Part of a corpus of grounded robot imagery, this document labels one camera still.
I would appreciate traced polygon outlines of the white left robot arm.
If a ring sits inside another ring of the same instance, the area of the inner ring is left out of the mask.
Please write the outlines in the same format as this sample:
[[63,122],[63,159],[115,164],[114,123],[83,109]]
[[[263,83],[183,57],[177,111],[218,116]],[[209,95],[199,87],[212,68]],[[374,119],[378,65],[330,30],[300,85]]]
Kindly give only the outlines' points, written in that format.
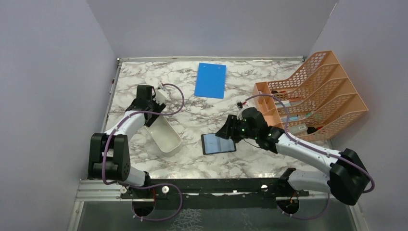
[[139,85],[136,98],[125,110],[122,119],[104,133],[94,133],[90,139],[88,175],[108,184],[121,182],[133,185],[138,197],[151,193],[147,172],[131,166],[129,140],[136,132],[151,126],[165,108],[170,92],[164,87]]

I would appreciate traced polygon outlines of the black leather card holder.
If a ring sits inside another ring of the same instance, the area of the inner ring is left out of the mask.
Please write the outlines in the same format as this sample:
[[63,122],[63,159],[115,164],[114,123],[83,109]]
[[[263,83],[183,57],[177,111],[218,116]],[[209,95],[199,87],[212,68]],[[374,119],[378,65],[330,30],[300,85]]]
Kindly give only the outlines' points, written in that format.
[[201,135],[203,155],[220,154],[235,152],[236,144],[231,139],[222,139],[217,137],[215,133]]

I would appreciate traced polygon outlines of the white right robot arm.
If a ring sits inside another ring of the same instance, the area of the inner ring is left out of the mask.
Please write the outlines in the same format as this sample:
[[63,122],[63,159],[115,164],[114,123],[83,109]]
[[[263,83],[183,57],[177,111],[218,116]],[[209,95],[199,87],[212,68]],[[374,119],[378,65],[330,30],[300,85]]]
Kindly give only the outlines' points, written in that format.
[[300,138],[294,138],[284,129],[270,126],[254,107],[241,110],[240,115],[229,115],[216,136],[239,142],[252,139],[261,149],[300,160],[317,169],[316,172],[294,170],[278,182],[278,191],[285,196],[299,190],[330,193],[346,205],[355,205],[366,193],[370,177],[358,154],[323,148]]

